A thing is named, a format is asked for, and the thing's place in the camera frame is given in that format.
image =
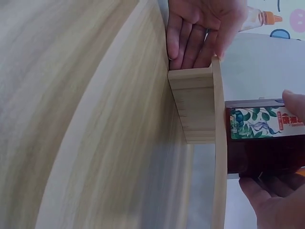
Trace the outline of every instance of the hand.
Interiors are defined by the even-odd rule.
[[[209,67],[215,54],[222,59],[246,18],[247,0],[169,0],[170,70]]]
[[[305,95],[284,91],[283,100],[286,108],[304,122]],[[305,177],[241,178],[239,183],[256,213],[259,229],[305,228]]]

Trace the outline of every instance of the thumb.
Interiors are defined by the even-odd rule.
[[[295,94],[289,90],[284,90],[283,100],[288,111],[305,122],[305,95]]]

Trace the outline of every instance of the wooden block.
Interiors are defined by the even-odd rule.
[[[186,142],[213,143],[215,113],[212,68],[169,71],[168,79]]]

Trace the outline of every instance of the curved wooden board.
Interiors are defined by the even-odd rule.
[[[185,229],[156,1],[0,4],[0,228]]]
[[[212,229],[224,228],[227,185],[227,141],[225,131],[224,90],[220,61],[212,59],[215,102],[215,178],[212,211]]]

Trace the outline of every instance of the white surface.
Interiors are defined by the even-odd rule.
[[[280,98],[284,89],[305,94],[305,42],[240,33],[221,64],[224,99]],[[195,147],[188,229],[211,224],[214,146]],[[227,181],[225,229],[256,229],[256,216],[238,179]]]
[[[240,33],[221,64],[224,100],[305,94],[305,42]]]

